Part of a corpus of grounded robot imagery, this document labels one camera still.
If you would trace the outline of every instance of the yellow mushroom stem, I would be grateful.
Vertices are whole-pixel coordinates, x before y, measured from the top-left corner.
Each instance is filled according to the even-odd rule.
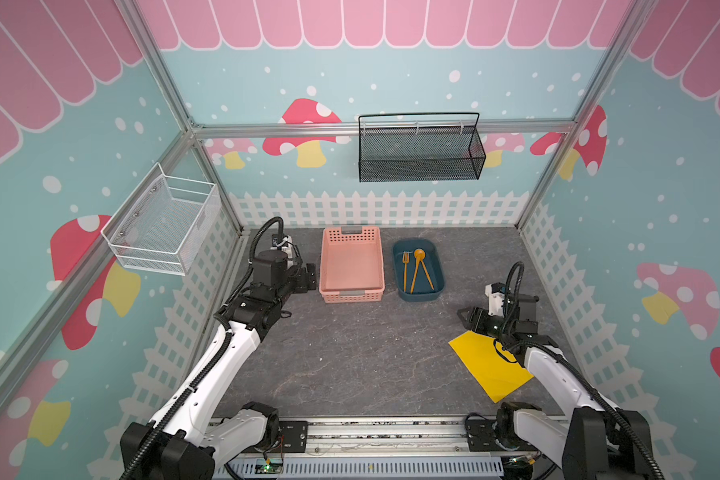
[[[489,151],[485,154],[483,168],[493,168],[501,165],[501,150]]]
[[[311,140],[296,147],[296,165],[301,168],[319,168],[326,164],[326,156],[320,149],[320,140]]]
[[[568,180],[570,182],[574,178],[574,167],[576,166],[576,160],[580,158],[581,155],[576,150],[571,150],[570,152],[568,152],[565,160],[563,160],[563,164],[557,171],[560,178]]]
[[[242,161],[240,154],[236,151],[231,151],[224,155],[224,167],[228,170],[239,170],[246,166],[246,162]]]

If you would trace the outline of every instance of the yellow cloth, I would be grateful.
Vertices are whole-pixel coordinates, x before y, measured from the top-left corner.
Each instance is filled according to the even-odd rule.
[[[494,339],[489,336],[465,332],[451,340],[449,345],[494,403],[499,403],[534,377],[519,364],[499,357],[494,349]],[[496,346],[501,348],[501,343],[497,342]],[[511,353],[502,354],[514,360]]]

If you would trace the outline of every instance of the gray floor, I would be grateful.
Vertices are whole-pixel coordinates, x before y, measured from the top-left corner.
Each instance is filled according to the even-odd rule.
[[[317,263],[319,271],[322,230],[289,233],[305,261]],[[447,285],[434,302],[403,302],[397,294],[392,245],[414,236],[438,248]],[[293,316],[280,320],[251,354],[221,400],[218,416],[233,416],[251,400],[279,408],[280,416],[495,413],[498,406],[448,342],[464,332],[456,310],[486,307],[485,285],[503,282],[517,260],[525,262],[521,292],[541,298],[539,331],[555,338],[573,359],[514,228],[386,228],[382,246],[382,301],[326,304],[317,291],[293,295],[286,304]],[[537,379],[505,400],[560,413]]]

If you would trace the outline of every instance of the light blue wall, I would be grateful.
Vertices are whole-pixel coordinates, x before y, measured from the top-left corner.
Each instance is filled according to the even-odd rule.
[[[602,50],[586,45],[523,50],[505,44],[490,49],[465,44],[364,49],[342,44],[327,50],[302,45],[293,50],[262,46],[211,51],[182,46],[163,52],[190,113],[202,124],[276,123],[297,98],[319,101],[342,121],[382,110],[569,118],[602,55]],[[457,82],[450,79],[453,71],[460,73]],[[308,94],[310,86],[314,95]]]
[[[143,62],[97,88],[85,104],[67,105],[48,131],[25,134],[19,152],[0,164],[0,351],[10,348],[51,295],[47,250],[54,232],[82,216],[112,215],[178,133]],[[56,194],[44,188],[49,176],[61,184]]]
[[[544,248],[538,232],[546,228],[546,241],[555,241],[560,229],[558,244],[565,248],[566,242],[566,258],[575,255],[575,269],[586,271],[584,284],[594,287],[603,319],[615,326],[615,341],[629,347],[626,360],[642,377],[637,373],[630,380],[625,377],[630,372],[608,363],[617,349],[593,343],[602,325],[595,333],[585,326],[581,335],[587,314],[573,315],[571,304],[586,292],[566,298],[561,289],[567,280],[555,280],[548,285],[553,301],[585,369],[606,394],[644,408],[651,401],[637,393],[658,397],[653,412],[676,427],[673,436],[654,443],[654,452],[665,456],[662,466],[680,469],[672,478],[720,478],[720,378],[710,365],[711,350],[720,347],[720,321],[705,340],[692,334],[682,312],[659,324],[643,306],[643,298],[656,292],[636,281],[639,264],[678,265],[707,272],[720,293],[720,116],[713,100],[693,99],[676,79],[665,80],[649,62],[633,58],[600,104],[610,140],[602,167],[591,177],[579,161],[571,182],[556,179],[525,230],[530,250],[546,264],[548,258],[536,250]],[[541,225],[542,217],[553,226]],[[703,302],[700,293],[696,299]],[[615,388],[619,382],[628,385]],[[655,420],[654,438],[668,431]],[[681,475],[680,457],[670,460],[672,446],[697,462],[690,473]]]

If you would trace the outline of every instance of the blue tray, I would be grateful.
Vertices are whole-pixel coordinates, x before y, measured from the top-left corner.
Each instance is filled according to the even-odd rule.
[[[424,251],[424,262],[427,266],[427,272],[429,272],[430,278],[432,278],[432,285],[434,285],[434,291],[427,281],[427,275],[424,273],[424,268],[419,266],[418,274],[416,275],[416,285],[411,291],[411,282],[413,281],[413,273],[416,271],[416,258],[413,256],[414,250],[421,248]],[[407,291],[403,289],[403,252],[410,253],[410,261],[408,262],[408,284]],[[392,248],[392,264],[394,265],[394,281],[398,285],[398,295],[406,302],[429,302],[440,296],[440,293],[445,288],[445,277],[443,276],[443,269],[440,266],[440,257],[438,256],[437,247],[432,244],[431,241],[423,238],[407,238],[400,240]]]

